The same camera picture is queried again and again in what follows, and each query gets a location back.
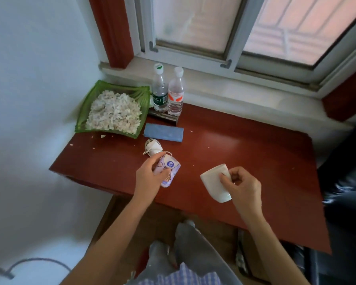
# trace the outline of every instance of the purple package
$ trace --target purple package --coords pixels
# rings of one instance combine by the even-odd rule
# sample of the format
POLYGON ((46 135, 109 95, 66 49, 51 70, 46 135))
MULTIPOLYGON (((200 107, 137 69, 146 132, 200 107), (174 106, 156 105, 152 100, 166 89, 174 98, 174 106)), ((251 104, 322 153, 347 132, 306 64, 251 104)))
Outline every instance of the purple package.
POLYGON ((174 176, 177 174, 181 164, 173 158, 173 156, 165 154, 161 159, 158 161, 156 169, 154 169, 154 175, 161 173, 163 170, 170 168, 171 172, 170 175, 162 181, 162 187, 169 187, 171 182, 173 181, 174 176))

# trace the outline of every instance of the water bottle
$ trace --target water bottle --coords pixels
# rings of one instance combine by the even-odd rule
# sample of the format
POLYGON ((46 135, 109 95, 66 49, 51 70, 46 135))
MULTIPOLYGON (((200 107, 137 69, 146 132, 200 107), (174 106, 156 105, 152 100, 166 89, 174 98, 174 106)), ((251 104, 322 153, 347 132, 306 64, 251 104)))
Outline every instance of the water bottle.
POLYGON ((185 93, 185 81, 183 80, 183 68, 175 67, 175 78, 169 83, 167 98, 167 112, 170 115, 179 116, 182 112, 183 94, 185 93))
POLYGON ((167 109, 167 84, 164 78, 164 66, 161 63, 154 65, 152 83, 153 107, 156 111, 165 112, 167 109))

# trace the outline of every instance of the green label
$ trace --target green label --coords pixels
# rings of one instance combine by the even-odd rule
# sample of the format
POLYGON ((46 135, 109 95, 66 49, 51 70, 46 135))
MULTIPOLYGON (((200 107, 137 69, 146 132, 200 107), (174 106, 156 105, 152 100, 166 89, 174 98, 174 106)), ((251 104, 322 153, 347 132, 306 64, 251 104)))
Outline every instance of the green label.
POLYGON ((158 106, 162 106, 165 105, 167 102, 167 94, 165 96, 156 96, 154 94, 153 95, 153 102, 154 104, 158 105, 158 106))

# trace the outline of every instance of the plaid fabric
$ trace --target plaid fabric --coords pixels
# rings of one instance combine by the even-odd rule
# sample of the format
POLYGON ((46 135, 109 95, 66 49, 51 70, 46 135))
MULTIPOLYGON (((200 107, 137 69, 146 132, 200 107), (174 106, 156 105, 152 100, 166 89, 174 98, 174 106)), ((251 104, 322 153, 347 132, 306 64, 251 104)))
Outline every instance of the plaid fabric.
POLYGON ((157 282, 145 279, 139 282, 138 285, 221 285, 221 282, 215 272, 199 277, 185 263, 181 263, 178 271, 168 276, 158 275, 157 282))

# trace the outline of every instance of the leg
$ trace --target leg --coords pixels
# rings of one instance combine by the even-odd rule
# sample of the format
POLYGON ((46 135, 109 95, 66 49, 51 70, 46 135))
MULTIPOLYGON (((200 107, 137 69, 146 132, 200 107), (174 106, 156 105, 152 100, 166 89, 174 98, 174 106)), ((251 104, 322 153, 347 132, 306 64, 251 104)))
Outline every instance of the leg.
POLYGON ((222 284, 241 285, 232 269, 194 226, 185 223, 178 224, 174 251, 177 263, 184 262, 200 277, 216 272, 222 284))
POLYGON ((168 276, 175 272, 176 269, 170 264, 167 257, 168 245, 154 241, 149 247, 149 260, 144 271, 136 279, 130 280, 127 285, 134 285, 138 282, 149 279, 157 282, 157 276, 168 276))

